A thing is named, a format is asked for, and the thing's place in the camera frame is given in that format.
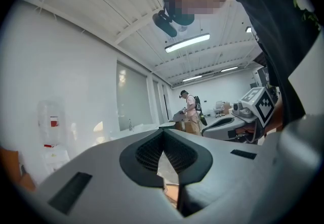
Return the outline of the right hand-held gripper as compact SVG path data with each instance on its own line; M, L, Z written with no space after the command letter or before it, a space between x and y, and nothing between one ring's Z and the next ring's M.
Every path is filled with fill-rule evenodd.
M216 118L201 135L216 140L256 144L265 132L275 104L265 87L254 87L233 104L232 115Z

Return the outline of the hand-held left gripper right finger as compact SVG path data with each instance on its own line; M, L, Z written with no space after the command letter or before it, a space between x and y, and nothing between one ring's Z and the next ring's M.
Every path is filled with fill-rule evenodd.
M213 164L198 183L180 188L179 218L165 223L310 222L307 192L323 168L323 116L305 115L262 145L186 136L209 150Z

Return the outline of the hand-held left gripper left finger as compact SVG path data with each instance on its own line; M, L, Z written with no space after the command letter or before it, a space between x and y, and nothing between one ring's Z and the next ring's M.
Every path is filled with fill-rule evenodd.
M119 163L130 144L155 133L137 133L91 147L51 174L37 188L33 207L49 223L177 223L183 216L171 205L162 188L143 187L133 182ZM69 188L61 201L56 197L73 177L87 176L78 197ZM71 199L75 201L62 212Z

